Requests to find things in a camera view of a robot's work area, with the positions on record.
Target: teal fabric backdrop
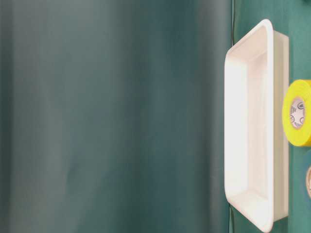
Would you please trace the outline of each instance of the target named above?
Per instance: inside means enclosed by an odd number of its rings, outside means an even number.
[[[6,233],[225,233],[228,0],[0,0]]]

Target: white rectangular container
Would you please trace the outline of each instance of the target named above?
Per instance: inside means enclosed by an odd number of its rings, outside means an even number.
[[[267,233],[288,215],[288,141],[282,103],[289,40],[261,21],[225,58],[225,194]]]

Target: tape roll core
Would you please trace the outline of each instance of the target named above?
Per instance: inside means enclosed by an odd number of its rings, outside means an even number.
[[[311,80],[296,80],[290,85],[283,102],[282,123],[290,143],[311,146]]]

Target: yellow tape roll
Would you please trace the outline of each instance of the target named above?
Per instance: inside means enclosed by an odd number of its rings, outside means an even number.
[[[283,102],[282,122],[294,146],[311,146],[311,80],[296,80]]]

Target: green cloth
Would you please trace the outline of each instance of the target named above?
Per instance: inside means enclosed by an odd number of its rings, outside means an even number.
[[[235,0],[234,43],[262,19],[271,20],[274,29],[290,39],[290,82],[311,78],[311,1],[310,0]],[[311,165],[308,148],[290,146],[289,216],[275,223],[273,233],[311,231],[311,199],[306,196],[305,166]],[[234,211],[236,233],[258,232]]]
[[[231,2],[0,3],[0,232],[228,232]]]

